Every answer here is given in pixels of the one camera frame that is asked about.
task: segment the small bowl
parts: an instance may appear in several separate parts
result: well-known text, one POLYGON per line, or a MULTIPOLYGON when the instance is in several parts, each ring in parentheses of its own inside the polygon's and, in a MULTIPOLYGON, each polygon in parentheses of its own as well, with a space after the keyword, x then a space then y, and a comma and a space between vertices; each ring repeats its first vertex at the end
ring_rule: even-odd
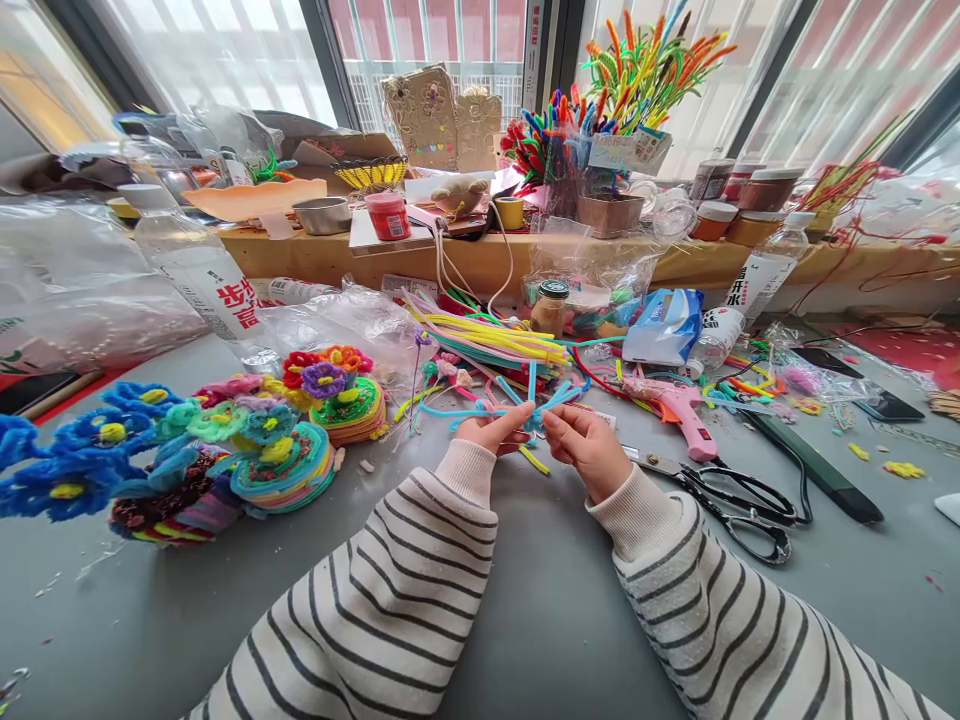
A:
POLYGON ((307 200, 293 206, 307 235, 336 235, 350 231, 350 205, 346 198, 307 200))

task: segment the plush toy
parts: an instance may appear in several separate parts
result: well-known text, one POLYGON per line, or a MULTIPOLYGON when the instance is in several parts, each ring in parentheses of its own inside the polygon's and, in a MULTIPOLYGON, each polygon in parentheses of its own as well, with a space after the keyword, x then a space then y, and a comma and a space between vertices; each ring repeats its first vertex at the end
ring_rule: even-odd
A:
POLYGON ((473 175, 454 175, 440 183, 440 187, 430 193, 430 199, 441 210, 453 213, 456 220, 477 209, 488 187, 486 180, 478 180, 473 175))

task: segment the scissors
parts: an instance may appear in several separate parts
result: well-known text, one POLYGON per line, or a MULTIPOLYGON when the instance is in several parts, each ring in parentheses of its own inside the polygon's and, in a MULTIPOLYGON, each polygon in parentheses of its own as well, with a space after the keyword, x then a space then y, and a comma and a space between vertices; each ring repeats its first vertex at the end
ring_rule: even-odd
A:
POLYGON ((710 514, 716 517, 727 532, 744 550, 757 560, 770 565, 782 565, 790 559, 793 552, 790 538, 783 528, 778 525, 790 526, 797 522, 797 509, 786 497, 766 483, 746 473, 731 470, 726 466, 705 467, 696 470, 684 463, 661 457, 653 453, 643 453, 636 448, 623 446, 624 452, 640 467, 652 470, 655 473, 666 475, 690 493, 710 514), (756 500, 741 497, 722 488, 711 485, 704 479, 706 474, 721 475, 732 480, 744 490, 753 495, 756 500), (724 512, 711 496, 741 510, 747 515, 731 515, 724 512), (773 550, 764 554, 751 547, 737 534, 737 526, 749 526, 753 531, 760 532, 773 541, 773 550))

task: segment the striped sweater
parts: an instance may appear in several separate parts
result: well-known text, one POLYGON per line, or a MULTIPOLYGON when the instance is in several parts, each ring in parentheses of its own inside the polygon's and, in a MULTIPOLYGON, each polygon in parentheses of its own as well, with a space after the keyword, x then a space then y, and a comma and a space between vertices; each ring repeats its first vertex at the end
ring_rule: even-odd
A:
MULTIPOLYGON (((254 626, 192 719, 425 718, 490 573, 495 456, 454 440, 254 626)), ((741 563, 640 470, 587 510, 683 704, 704 718, 946 718, 820 613, 741 563)))

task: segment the hot glue gun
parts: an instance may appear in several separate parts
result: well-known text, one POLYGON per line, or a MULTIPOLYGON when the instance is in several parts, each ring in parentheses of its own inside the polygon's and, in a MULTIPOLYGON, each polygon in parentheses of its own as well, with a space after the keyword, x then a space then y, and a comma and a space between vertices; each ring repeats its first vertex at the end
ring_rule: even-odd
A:
POLYGON ((717 456, 717 443, 697 415, 703 398, 696 388, 678 387, 660 380, 625 378, 623 392, 656 404, 660 408, 661 422, 677 423, 687 441, 687 454, 691 460, 706 462, 717 456))

